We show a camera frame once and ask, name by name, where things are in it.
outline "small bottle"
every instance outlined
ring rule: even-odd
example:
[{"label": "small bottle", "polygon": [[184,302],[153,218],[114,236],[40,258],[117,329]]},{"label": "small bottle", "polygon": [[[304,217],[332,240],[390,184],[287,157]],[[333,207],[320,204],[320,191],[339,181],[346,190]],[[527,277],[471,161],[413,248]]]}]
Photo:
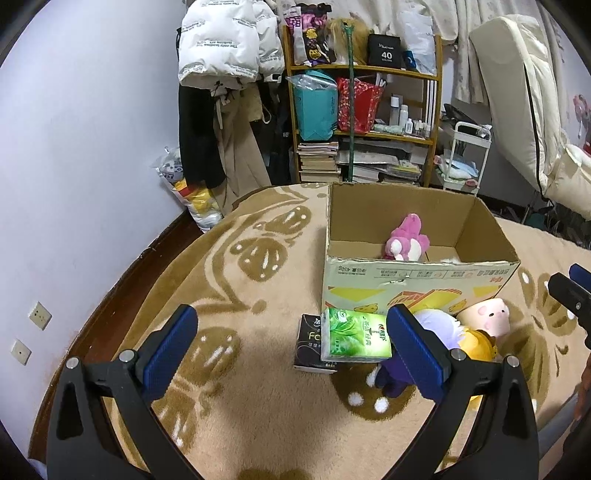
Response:
[{"label": "small bottle", "polygon": [[398,126],[404,130],[406,128],[407,122],[408,122],[408,105],[403,105],[400,107],[400,120],[398,122]]},{"label": "small bottle", "polygon": [[400,98],[396,95],[390,97],[390,126],[400,124]]},{"label": "small bottle", "polygon": [[413,134],[413,119],[409,118],[407,120],[406,127],[404,128],[404,133],[406,133],[407,135]]}]

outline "white puffer jacket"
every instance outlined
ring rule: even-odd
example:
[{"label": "white puffer jacket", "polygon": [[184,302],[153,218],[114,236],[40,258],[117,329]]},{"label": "white puffer jacket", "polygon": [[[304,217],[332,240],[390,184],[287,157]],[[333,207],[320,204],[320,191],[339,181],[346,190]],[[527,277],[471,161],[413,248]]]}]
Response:
[{"label": "white puffer jacket", "polygon": [[214,96],[257,80],[280,80],[285,61],[277,17],[264,0],[195,0],[183,18],[181,85]]}]

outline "wall outlet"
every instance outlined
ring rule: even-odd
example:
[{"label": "wall outlet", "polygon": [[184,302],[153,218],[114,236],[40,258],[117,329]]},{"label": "wall outlet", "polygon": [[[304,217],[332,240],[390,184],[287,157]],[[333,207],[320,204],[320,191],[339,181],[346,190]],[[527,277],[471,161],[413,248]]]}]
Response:
[{"label": "wall outlet", "polygon": [[18,339],[14,340],[14,344],[10,349],[10,353],[12,353],[12,356],[23,365],[27,364],[27,361],[31,356],[31,351],[29,348]]},{"label": "wall outlet", "polygon": [[51,320],[51,313],[39,302],[33,307],[29,314],[31,321],[37,325],[41,330],[45,330],[45,327]]}]

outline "cardboard box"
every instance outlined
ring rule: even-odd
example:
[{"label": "cardboard box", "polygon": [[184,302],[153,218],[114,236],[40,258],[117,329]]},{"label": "cardboard box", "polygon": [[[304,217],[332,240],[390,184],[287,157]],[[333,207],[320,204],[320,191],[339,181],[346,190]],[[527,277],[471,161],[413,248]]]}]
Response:
[{"label": "cardboard box", "polygon": [[320,317],[302,315],[295,345],[294,368],[296,370],[317,374],[333,374],[336,372],[336,363],[324,362],[320,359],[321,340]]},{"label": "cardboard box", "polygon": [[[419,262],[382,260],[390,232],[409,214],[431,247]],[[330,186],[323,308],[387,314],[398,303],[450,314],[490,299],[519,266],[515,249],[482,201],[401,184]],[[461,263],[442,260],[457,258]]]}]

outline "red bag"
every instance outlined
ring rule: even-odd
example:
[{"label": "red bag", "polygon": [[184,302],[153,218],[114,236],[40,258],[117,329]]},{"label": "red bag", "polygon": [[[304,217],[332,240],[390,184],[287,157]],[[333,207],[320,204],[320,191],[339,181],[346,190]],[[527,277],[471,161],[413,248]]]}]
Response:
[{"label": "red bag", "polygon": [[[339,90],[339,129],[349,131],[349,79],[336,79]],[[366,134],[374,127],[383,87],[355,79],[355,133]]]}]

